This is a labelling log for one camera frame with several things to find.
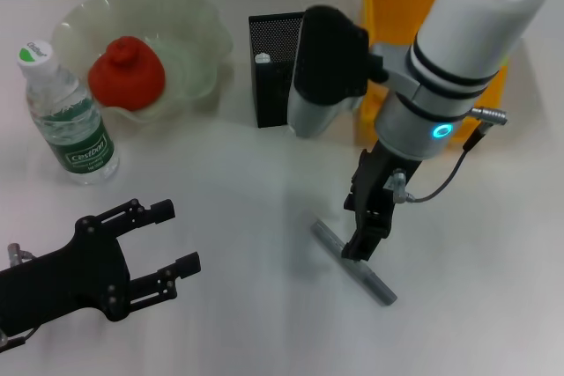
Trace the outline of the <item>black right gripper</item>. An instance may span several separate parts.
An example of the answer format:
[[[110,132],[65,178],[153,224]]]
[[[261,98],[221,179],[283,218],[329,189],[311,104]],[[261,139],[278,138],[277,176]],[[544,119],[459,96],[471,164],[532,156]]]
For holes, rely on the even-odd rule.
[[[372,151],[364,150],[344,203],[355,214],[356,229],[343,247],[343,258],[368,261],[381,240],[387,239],[395,205],[392,191],[386,189],[390,176],[401,170],[409,181],[419,168],[419,160],[405,159],[377,141]]]

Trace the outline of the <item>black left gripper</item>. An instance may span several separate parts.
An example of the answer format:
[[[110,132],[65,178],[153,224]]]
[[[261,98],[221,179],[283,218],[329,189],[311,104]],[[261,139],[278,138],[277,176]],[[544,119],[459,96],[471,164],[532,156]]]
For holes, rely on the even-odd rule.
[[[149,208],[132,199],[99,215],[83,217],[64,247],[0,271],[0,330],[15,336],[82,308],[109,321],[177,297],[176,280],[201,271],[198,252],[130,281],[119,236],[175,218],[169,199]]]

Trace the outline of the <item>grey marker pen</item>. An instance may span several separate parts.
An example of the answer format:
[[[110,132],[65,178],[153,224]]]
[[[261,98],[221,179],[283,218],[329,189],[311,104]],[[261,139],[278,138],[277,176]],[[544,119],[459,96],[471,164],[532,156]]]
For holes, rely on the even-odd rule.
[[[310,230],[317,241],[325,248],[349,276],[383,306],[391,306],[397,295],[364,262],[356,262],[342,256],[345,243],[321,220],[317,219]]]

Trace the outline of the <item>clear green-label water bottle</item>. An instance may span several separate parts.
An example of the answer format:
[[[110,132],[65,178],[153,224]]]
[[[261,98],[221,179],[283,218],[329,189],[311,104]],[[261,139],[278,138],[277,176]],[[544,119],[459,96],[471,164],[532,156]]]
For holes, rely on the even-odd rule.
[[[18,66],[33,123],[64,171],[83,185],[110,178],[119,158],[87,86],[59,63],[46,41],[27,42]]]

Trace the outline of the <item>black mesh pen holder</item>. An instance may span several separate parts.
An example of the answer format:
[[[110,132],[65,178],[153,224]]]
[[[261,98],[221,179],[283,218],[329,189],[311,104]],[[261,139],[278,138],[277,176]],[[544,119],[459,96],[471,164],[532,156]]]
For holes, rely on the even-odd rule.
[[[249,17],[249,45],[256,126],[287,125],[287,103],[293,77],[303,13],[301,11]],[[256,64],[267,53],[271,62]]]

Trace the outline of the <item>pale green glass fruit plate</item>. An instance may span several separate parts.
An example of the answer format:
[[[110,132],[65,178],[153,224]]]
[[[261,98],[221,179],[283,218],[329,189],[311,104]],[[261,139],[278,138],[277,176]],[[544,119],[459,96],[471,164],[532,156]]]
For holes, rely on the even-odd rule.
[[[60,64],[85,79],[108,44],[121,36],[147,44],[166,74],[155,103],[138,111],[113,107],[138,123],[155,122],[211,94],[233,49],[218,9],[207,0],[86,0],[55,26],[50,43]]]

